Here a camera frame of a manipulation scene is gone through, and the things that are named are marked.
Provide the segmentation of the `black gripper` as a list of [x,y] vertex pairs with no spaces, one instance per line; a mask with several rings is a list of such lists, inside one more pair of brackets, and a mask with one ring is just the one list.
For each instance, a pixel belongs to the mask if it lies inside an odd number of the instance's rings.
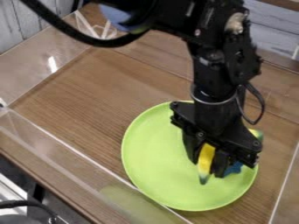
[[172,101],[170,104],[171,123],[182,130],[188,159],[196,165],[203,144],[211,144],[216,148],[211,170],[220,179],[226,178],[228,164],[236,161],[243,167],[254,168],[262,151],[262,140],[242,121],[244,100],[244,96],[235,96],[222,104],[199,101]]

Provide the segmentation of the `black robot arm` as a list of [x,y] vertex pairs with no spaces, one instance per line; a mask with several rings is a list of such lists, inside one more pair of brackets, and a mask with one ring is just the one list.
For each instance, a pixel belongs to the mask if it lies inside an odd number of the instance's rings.
[[263,59],[243,0],[89,0],[125,33],[109,40],[75,29],[40,0],[20,1],[59,31],[92,46],[125,46],[151,30],[180,38],[192,59],[192,101],[170,104],[171,123],[182,130],[199,176],[224,178],[242,166],[258,165],[262,141],[246,125],[259,120],[247,117],[244,100],[246,93],[262,96],[250,80],[260,75]]

